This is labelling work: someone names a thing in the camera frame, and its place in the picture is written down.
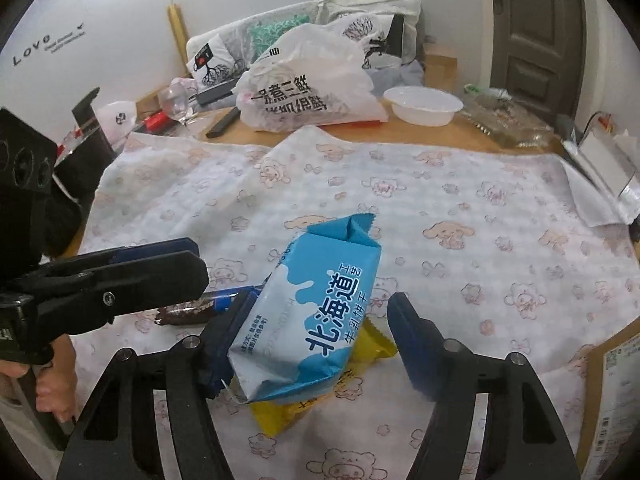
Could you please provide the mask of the person's left hand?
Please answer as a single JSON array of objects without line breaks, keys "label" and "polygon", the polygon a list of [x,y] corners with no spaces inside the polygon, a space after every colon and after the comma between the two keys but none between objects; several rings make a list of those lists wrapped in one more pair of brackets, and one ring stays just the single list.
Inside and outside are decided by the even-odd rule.
[{"label": "person's left hand", "polygon": [[[77,413],[75,372],[76,352],[70,336],[63,335],[52,342],[53,361],[42,370],[36,381],[36,409],[52,413],[59,422],[68,422]],[[18,402],[13,379],[23,377],[28,366],[2,360],[1,396],[9,402]]]}]

